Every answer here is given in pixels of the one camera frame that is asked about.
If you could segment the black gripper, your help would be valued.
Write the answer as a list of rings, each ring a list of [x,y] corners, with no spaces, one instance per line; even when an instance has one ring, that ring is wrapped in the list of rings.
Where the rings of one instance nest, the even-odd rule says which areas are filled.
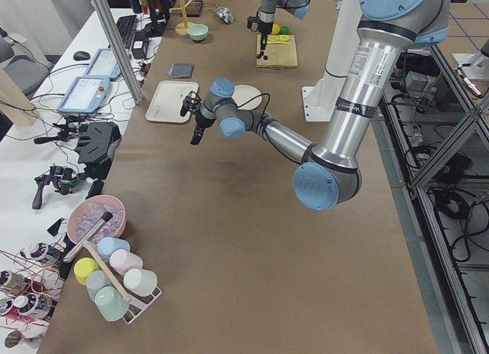
[[[214,124],[214,119],[208,118],[201,113],[202,100],[196,92],[187,94],[182,102],[180,116],[184,117],[187,114],[195,116],[196,127],[191,138],[191,145],[198,145],[203,137],[205,128],[210,128]]]
[[[257,25],[260,34],[259,53],[265,53],[267,48],[267,34],[271,34],[274,24],[274,14],[257,13],[255,16],[247,17],[247,29],[252,29],[253,24]]]

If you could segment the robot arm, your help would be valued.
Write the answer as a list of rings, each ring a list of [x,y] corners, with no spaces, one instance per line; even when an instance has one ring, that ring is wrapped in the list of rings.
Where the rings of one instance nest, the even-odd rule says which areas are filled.
[[[232,81],[220,77],[200,98],[185,97],[181,115],[194,115],[192,144],[218,123],[226,138],[252,131],[298,163],[297,199],[313,210],[331,209],[361,188],[356,154],[374,117],[387,80],[402,51],[430,46],[447,35],[450,0],[357,0],[359,44],[335,102],[328,130],[316,144],[263,110],[243,110],[233,99]]]
[[[267,38],[272,34],[276,10],[282,8],[296,18],[302,19],[309,10],[312,0],[261,0],[261,6],[255,16],[248,16],[247,29],[258,32],[260,37],[259,52],[257,58],[268,59],[265,54]]]

